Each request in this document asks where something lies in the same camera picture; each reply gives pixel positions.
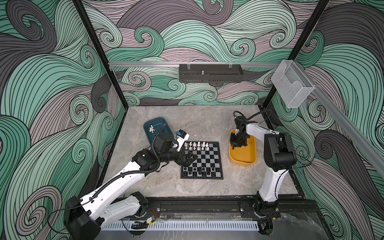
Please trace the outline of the black white chessboard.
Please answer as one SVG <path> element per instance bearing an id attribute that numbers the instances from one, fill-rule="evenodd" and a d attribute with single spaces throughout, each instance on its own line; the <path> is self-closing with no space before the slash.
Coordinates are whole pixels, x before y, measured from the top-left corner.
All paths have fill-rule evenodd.
<path id="1" fill-rule="evenodd" d="M 222 168 L 222 161 L 221 161 L 221 152 L 220 152 L 220 145 L 219 142 L 208 142 L 210 143 L 213 148 L 209 151 L 189 151 L 197 156 L 197 159 L 189 166 L 189 167 L 203 167 L 203 168 L 220 168 L 223 174 L 223 168 Z"/>

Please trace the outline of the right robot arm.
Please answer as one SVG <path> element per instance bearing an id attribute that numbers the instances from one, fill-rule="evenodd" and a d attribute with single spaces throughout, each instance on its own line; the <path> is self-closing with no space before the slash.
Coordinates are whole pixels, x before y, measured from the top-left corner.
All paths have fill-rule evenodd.
<path id="1" fill-rule="evenodd" d="M 256 140 L 259 140 L 268 168 L 258 195 L 263 202 L 276 202 L 283 179 L 297 162 L 291 136 L 264 128 L 244 116 L 236 116 L 235 124 L 230 135 L 231 162 L 242 166 L 254 164 L 257 161 Z"/>

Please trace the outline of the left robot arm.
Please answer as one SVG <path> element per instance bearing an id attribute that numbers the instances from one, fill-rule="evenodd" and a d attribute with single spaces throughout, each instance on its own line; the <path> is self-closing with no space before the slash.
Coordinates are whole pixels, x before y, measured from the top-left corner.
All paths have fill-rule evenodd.
<path id="1" fill-rule="evenodd" d="M 188 167 L 197 156 L 182 149 L 189 134 L 157 134 L 149 148 L 137 152 L 132 160 L 114 177 L 93 192 L 67 200 L 64 208 L 64 225 L 72 240 L 93 240 L 109 224 L 126 216 L 146 214 L 148 200 L 135 192 L 117 201 L 129 187 L 148 174 L 160 170 L 161 163 L 175 162 Z"/>

